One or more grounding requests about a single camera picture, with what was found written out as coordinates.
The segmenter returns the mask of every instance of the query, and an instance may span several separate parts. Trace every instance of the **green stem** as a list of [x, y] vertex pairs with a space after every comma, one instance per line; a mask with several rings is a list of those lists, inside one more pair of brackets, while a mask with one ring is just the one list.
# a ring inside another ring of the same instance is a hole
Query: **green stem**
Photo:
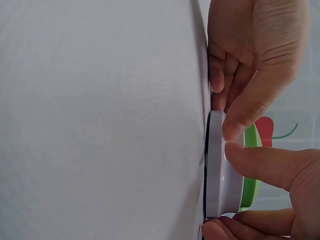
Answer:
[[298, 127], [298, 123], [294, 126], [294, 128], [291, 130], [291, 132], [287, 133], [286, 135], [282, 135], [282, 136], [273, 136], [272, 139], [284, 139], [286, 137], [289, 137], [291, 134], [294, 133], [294, 131], [297, 129]]

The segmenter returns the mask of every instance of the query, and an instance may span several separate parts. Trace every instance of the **green object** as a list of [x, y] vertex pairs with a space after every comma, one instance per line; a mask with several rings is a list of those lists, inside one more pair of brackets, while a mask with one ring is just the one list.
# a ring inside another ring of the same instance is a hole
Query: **green object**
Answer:
[[298, 123], [294, 126], [294, 128], [291, 130], [291, 132], [287, 133], [286, 135], [283, 136], [273, 136], [272, 139], [284, 139], [286, 137], [289, 137], [291, 134], [294, 133], [294, 131], [297, 129]]
[[[260, 135], [256, 125], [252, 124], [245, 131], [244, 135], [246, 148], [262, 147]], [[240, 211], [244, 211], [247, 208], [251, 207], [256, 195], [258, 194], [259, 188], [260, 181], [248, 177], [244, 178]]]

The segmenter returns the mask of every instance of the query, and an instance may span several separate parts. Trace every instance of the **green ring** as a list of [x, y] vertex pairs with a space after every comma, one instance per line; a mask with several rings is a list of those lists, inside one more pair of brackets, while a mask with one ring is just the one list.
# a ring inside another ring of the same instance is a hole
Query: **green ring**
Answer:
[[[261, 138], [256, 125], [252, 124], [245, 131], [244, 136], [246, 148], [262, 147]], [[260, 181], [248, 177], [244, 178], [240, 211], [243, 211], [246, 208], [251, 207], [259, 192], [259, 188]]]

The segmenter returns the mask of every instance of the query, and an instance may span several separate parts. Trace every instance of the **red object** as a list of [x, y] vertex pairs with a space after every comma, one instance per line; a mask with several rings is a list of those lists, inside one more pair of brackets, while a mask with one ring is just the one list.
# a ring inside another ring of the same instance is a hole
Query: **red object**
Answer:
[[274, 134], [274, 121], [263, 116], [255, 122], [255, 126], [260, 135], [262, 146], [272, 147], [272, 135]]

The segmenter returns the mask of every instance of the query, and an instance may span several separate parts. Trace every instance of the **human hand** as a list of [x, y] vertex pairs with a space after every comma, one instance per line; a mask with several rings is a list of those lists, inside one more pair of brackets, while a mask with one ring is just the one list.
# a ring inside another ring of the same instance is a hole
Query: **human hand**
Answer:
[[242, 148], [227, 143], [225, 154], [241, 175], [288, 191], [292, 208], [211, 219], [202, 226], [205, 240], [320, 239], [320, 150]]
[[211, 107], [226, 112], [227, 141], [235, 141], [293, 81], [309, 28], [307, 0], [211, 0]]

